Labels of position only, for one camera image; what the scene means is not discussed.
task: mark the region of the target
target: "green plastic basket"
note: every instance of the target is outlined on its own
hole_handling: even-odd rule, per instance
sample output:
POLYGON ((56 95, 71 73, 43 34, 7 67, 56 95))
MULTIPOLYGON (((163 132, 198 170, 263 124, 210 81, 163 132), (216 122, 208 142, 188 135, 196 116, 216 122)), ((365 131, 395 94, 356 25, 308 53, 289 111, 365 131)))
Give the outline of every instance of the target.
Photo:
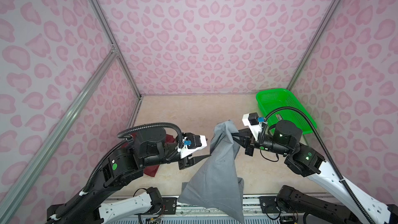
MULTIPOLYGON (((258 102, 258 107, 264 116, 266 116, 272 110, 278 107, 296 107, 309 117, 312 124, 316 128, 316 123, 307 110, 302 106, 302 104, 297 100, 292 92, 283 88, 270 89, 258 92, 256 95, 258 102)), ((293 122, 298 128, 300 128, 303 134, 312 133, 311 127, 305 121, 305 119, 297 112, 292 110, 281 110, 276 112, 268 119, 268 126, 276 124, 280 119, 285 119, 293 122)))

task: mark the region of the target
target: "pink leopard print wall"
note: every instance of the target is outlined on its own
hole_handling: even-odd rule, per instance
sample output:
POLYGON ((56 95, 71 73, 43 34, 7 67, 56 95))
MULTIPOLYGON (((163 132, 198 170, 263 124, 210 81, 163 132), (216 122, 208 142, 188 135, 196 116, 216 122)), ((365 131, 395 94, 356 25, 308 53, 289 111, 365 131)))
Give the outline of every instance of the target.
POLYGON ((331 0, 99 0, 143 94, 286 87, 331 0))
POLYGON ((397 13, 397 0, 344 0, 294 88, 342 173, 387 204, 398 203, 397 13))
POLYGON ((42 224, 52 204, 68 201, 86 184, 99 159, 120 140, 136 103, 117 61, 18 209, 12 224, 42 224))
POLYGON ((108 54, 87 0, 0 0, 0 201, 108 54))

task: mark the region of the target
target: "cable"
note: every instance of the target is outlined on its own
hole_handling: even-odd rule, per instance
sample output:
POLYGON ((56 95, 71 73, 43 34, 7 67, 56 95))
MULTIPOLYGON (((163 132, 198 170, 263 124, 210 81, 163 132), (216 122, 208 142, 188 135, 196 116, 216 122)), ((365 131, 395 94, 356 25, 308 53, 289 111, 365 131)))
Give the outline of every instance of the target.
POLYGON ((137 190, 134 192, 134 194, 133 194, 132 196, 135 197, 135 194, 136 194, 140 189, 148 190, 148 189, 146 189, 146 188, 139 188, 139 189, 137 189, 137 190))
POLYGON ((309 213, 305 212, 304 215, 302 216, 302 224, 307 224, 307 216, 309 213))
POLYGON ((141 214, 138 214, 138 222, 142 224, 141 214))
POLYGON ((156 219, 159 218, 161 215, 163 215, 164 209, 166 208, 166 206, 165 206, 165 205, 162 205, 161 208, 162 208, 162 212, 161 212, 158 216, 156 216, 155 218, 151 218, 151 220, 156 220, 156 219))
POLYGON ((272 136, 271 130, 272 130, 273 128, 275 128, 275 127, 276 127, 276 124, 273 124, 272 126, 268 127, 268 135, 272 136))
POLYGON ((172 160, 176 155, 178 154, 177 150, 172 151, 167 157, 166 157, 166 161, 170 161, 172 160))
POLYGON ((267 215, 267 217, 270 218, 271 220, 277 220, 277 219, 281 216, 282 210, 279 209, 279 208, 278 208, 278 204, 275 203, 276 208, 279 209, 279 214, 278 214, 278 216, 277 216, 276 218, 271 218, 271 217, 268 215, 268 211, 267 211, 269 206, 272 206, 272 205, 267 205, 267 206, 266 206, 266 215, 267 215))
POLYGON ((293 211, 293 216, 294 216, 295 219, 296 219, 295 222, 298 222, 298 221, 299 221, 299 212, 297 212, 297 210, 296 210, 296 216, 295 216, 295 212, 293 211))
MULTIPOLYGON (((352 192, 350 186, 345 181, 345 179, 344 179, 343 175, 341 174, 339 168, 337 167, 337 165, 335 164, 333 158, 331 157, 331 155, 330 155, 325 143, 322 141, 321 137, 319 136, 318 132, 316 131, 316 128, 312 124, 311 120, 305 115, 305 113, 303 113, 301 110, 299 110, 299 109, 297 109, 295 107, 278 107, 278 108, 272 110, 270 113, 268 113, 266 115, 266 117, 264 119, 265 122, 267 122, 269 117, 271 117, 274 113, 276 113, 276 112, 278 112, 280 110, 292 110, 292 111, 295 111, 295 112, 299 113, 306 120, 308 125, 311 127, 311 130, 313 131, 314 135, 316 136, 316 139, 318 140, 319 144, 321 145, 322 150, 325 152, 325 155, 328 158, 329 163, 331 164, 333 170, 336 172, 336 175, 339 177, 340 182, 344 185, 344 187, 346 188, 348 194, 350 195, 352 200, 355 202, 356 206, 359 208, 359 210, 364 215, 364 217, 369 222, 369 224, 376 224, 375 221, 369 215, 369 213, 362 206, 361 202, 355 196, 354 192, 352 192)), ((261 133, 260 133, 260 136, 259 136, 260 141, 263 141, 263 139, 265 137, 266 128, 267 128, 267 124, 263 125, 263 129, 261 130, 261 133)))
POLYGON ((271 160, 271 159, 268 159, 268 158, 264 157, 264 155, 262 154, 261 150, 260 150, 260 154, 261 154, 261 157, 263 157, 264 159, 266 159, 266 160, 268 160, 270 162, 278 162, 279 161, 278 153, 275 153, 277 160, 271 160))

